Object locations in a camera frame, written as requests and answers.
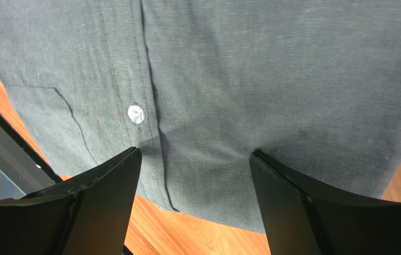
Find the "grey long sleeve shirt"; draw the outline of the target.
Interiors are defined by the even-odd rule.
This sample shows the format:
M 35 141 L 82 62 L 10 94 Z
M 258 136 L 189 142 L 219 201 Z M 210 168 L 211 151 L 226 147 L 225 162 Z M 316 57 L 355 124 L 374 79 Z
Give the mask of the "grey long sleeve shirt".
M 378 198 L 401 163 L 401 1 L 0 1 L 0 80 L 59 175 L 263 232 L 259 149 Z

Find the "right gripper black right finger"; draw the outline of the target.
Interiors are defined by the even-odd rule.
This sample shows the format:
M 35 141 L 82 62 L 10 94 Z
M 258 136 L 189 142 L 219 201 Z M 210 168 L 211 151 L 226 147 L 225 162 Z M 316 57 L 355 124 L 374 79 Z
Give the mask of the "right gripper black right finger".
M 333 187 L 259 150 L 249 163 L 272 254 L 401 254 L 401 202 Z

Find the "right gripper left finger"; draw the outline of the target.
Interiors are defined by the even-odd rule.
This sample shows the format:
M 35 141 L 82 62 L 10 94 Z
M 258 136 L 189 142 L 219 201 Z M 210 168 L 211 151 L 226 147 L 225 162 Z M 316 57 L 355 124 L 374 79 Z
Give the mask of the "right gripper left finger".
M 124 242 L 141 163 L 131 147 L 68 180 L 0 200 L 0 254 L 130 254 Z

